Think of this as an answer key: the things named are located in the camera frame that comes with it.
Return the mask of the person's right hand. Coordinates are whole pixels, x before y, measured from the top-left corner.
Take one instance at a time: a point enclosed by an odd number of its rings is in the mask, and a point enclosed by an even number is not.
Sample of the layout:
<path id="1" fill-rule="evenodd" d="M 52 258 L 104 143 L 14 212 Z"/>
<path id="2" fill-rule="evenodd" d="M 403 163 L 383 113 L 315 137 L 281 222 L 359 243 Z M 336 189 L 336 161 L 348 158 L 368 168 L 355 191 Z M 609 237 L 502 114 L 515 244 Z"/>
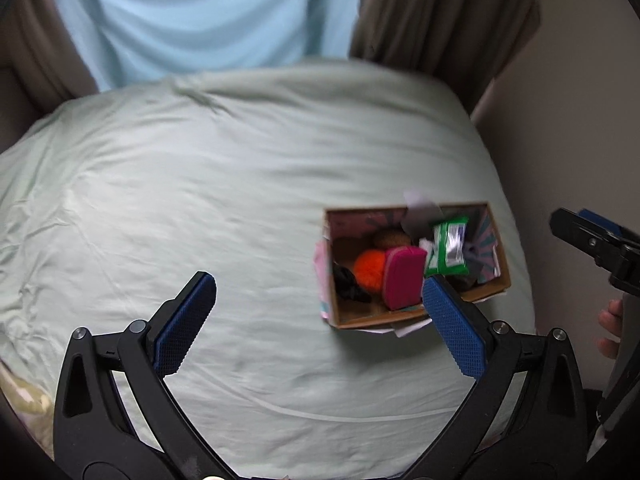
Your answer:
<path id="1" fill-rule="evenodd" d="M 623 331 L 623 301 L 610 300 L 608 305 L 599 312 L 598 323 L 607 333 L 607 337 L 597 342 L 599 352 L 607 359 L 615 360 L 620 351 L 620 341 Z"/>

